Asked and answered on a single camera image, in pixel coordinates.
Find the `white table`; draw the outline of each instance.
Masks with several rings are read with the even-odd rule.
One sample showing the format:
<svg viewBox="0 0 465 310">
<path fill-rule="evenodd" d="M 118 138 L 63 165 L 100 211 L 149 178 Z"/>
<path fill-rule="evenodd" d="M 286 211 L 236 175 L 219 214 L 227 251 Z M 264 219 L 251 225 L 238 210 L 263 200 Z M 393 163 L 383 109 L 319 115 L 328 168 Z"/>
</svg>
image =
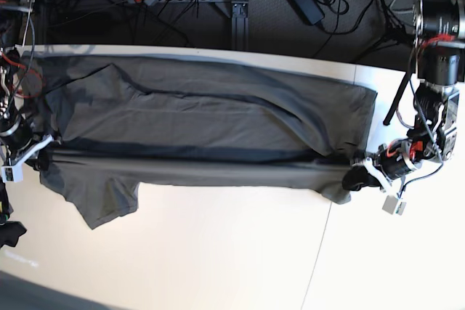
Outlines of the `white table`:
<svg viewBox="0 0 465 310">
<path fill-rule="evenodd" d="M 401 72 L 203 49 L 38 46 L 36 51 L 38 56 L 236 62 L 339 79 L 379 91 L 368 150 L 405 136 L 396 118 L 382 126 Z M 459 126 L 465 122 L 463 105 Z M 411 122 L 409 89 L 400 108 Z M 0 250 L 0 270 L 128 309 L 460 309 L 465 307 L 465 195 L 454 189 L 464 176 L 454 169 L 464 159 L 462 139 L 465 134 L 440 174 L 409 188 L 403 217 L 381 210 L 384 195 L 376 189 L 337 206 L 308 190 L 141 184 L 136 213 L 91 231 L 72 204 L 26 170 L 23 183 L 7 188 L 13 218 L 28 233 L 16 248 Z M 407 286 L 399 294 L 393 291 L 396 282 Z"/>
</svg>

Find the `black cloth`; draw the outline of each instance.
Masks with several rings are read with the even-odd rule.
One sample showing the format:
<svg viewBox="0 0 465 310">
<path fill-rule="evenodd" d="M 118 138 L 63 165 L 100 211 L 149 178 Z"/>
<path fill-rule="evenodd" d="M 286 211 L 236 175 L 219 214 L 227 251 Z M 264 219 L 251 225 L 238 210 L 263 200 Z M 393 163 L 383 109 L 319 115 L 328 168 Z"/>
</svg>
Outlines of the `black cloth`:
<svg viewBox="0 0 465 310">
<path fill-rule="evenodd" d="M 16 247 L 18 240 L 27 232 L 19 221 L 8 221 L 0 225 L 0 249 L 7 245 Z"/>
<path fill-rule="evenodd" d="M 341 181 L 354 152 L 365 149 L 374 91 L 212 62 L 36 63 L 48 91 L 41 116 L 62 136 L 41 182 L 92 228 L 135 211 L 141 181 L 307 188 L 350 200 Z"/>
<path fill-rule="evenodd" d="M 0 181 L 0 224 L 5 224 L 12 214 L 12 208 L 9 204 L 7 187 Z"/>
</svg>

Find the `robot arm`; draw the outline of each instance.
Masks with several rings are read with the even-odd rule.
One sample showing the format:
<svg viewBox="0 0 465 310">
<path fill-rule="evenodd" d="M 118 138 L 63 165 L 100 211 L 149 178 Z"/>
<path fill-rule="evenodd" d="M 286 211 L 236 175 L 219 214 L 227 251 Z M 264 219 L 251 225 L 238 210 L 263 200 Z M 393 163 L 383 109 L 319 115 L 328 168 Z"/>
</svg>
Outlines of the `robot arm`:
<svg viewBox="0 0 465 310">
<path fill-rule="evenodd" d="M 49 137 L 34 135 L 22 113 L 15 105 L 22 78 L 29 73 L 32 60 L 29 64 L 20 63 L 15 44 L 18 41 L 23 17 L 28 16 L 24 39 L 31 24 L 31 12 L 34 0 L 0 0 L 0 140 L 7 149 L 5 164 L 1 168 L 3 182 L 19 181 L 22 179 L 20 164 L 31 156 L 35 156 L 42 142 Z M 15 74 L 21 73 L 18 82 L 14 81 Z"/>
<path fill-rule="evenodd" d="M 388 192 L 383 207 L 389 213 L 402 214 L 402 195 L 407 185 L 405 177 L 420 169 L 423 161 L 433 161 L 440 167 L 452 156 L 457 137 L 458 82 L 464 81 L 461 56 L 465 49 L 465 0 L 418 0 L 415 8 L 416 42 L 408 71 L 384 120 L 388 126 L 397 113 L 408 127 L 406 138 L 394 140 L 388 147 L 380 146 L 376 154 L 355 159 L 352 170 L 344 178 L 344 188 L 381 187 Z M 416 69 L 420 87 L 411 83 Z M 398 112 L 399 101 L 410 85 L 417 111 L 415 123 L 405 124 Z M 400 191 L 392 193 L 391 184 L 402 179 Z"/>
</svg>

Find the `red wire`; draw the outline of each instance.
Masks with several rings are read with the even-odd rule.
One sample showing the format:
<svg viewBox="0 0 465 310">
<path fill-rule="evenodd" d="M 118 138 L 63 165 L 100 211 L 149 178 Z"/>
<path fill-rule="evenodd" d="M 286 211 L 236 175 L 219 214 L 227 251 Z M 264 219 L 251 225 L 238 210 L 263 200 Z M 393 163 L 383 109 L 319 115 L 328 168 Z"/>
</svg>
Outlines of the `red wire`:
<svg viewBox="0 0 465 310">
<path fill-rule="evenodd" d="M 1 56 L 3 57 L 3 59 L 5 61 L 7 61 L 10 65 L 14 65 L 15 67 L 18 67 L 19 69 L 22 69 L 22 70 L 27 70 L 27 67 L 21 63 L 18 63 L 18 62 L 15 62 L 15 61 L 11 61 L 10 58 L 8 58 L 3 52 L 1 53 Z M 43 78 L 39 72 L 37 72 L 37 70 L 33 69 L 33 68 L 30 68 L 29 69 L 29 72 L 28 73 L 32 73 L 34 74 L 37 79 L 40 80 L 41 84 L 42 84 L 42 89 L 45 87 L 45 78 Z M 35 97 L 38 97 L 41 95 L 42 93 L 42 89 L 41 91 L 39 91 L 37 94 L 34 94 L 34 95 L 28 95 L 28 96 L 25 96 L 23 95 L 23 90 L 18 90 L 18 92 L 16 93 L 16 96 L 19 97 L 19 98 L 24 98 L 24 99 L 28 99 L 28 98 L 35 98 Z"/>
<path fill-rule="evenodd" d="M 390 144 L 390 145 L 388 146 L 388 148 L 387 148 L 386 156 L 387 156 L 388 158 L 392 158 L 394 155 L 397 154 L 397 150 L 398 150 L 399 148 L 396 148 L 396 150 L 394 150 L 394 152 L 391 152 L 391 147 L 392 147 L 392 145 L 393 145 L 395 142 L 398 142 L 398 140 L 392 141 L 391 144 Z"/>
<path fill-rule="evenodd" d="M 431 43 L 435 43 L 438 41 L 454 41 L 455 39 L 456 38 L 454 36 L 451 36 L 449 34 L 440 34 L 438 36 L 435 36 L 434 38 L 426 40 L 421 46 L 424 48 L 430 45 Z"/>
</svg>

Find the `metal bracket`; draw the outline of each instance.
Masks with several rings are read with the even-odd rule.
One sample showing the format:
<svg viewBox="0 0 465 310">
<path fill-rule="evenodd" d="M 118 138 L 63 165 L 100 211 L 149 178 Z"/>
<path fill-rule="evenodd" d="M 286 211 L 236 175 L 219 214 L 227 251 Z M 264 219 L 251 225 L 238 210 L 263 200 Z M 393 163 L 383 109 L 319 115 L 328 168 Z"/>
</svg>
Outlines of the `metal bracket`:
<svg viewBox="0 0 465 310">
<path fill-rule="evenodd" d="M 231 46 L 233 50 L 248 51 L 248 1 L 233 1 L 231 16 Z"/>
<path fill-rule="evenodd" d="M 9 166 L 1 167 L 1 179 L 4 183 L 12 181 L 18 183 L 23 180 L 23 168 L 22 165 L 36 154 L 39 150 L 44 149 L 50 142 L 53 142 L 53 137 L 51 135 L 44 136 L 44 138 L 36 143 L 34 146 L 30 147 L 23 155 L 19 158 L 10 161 Z"/>
</svg>

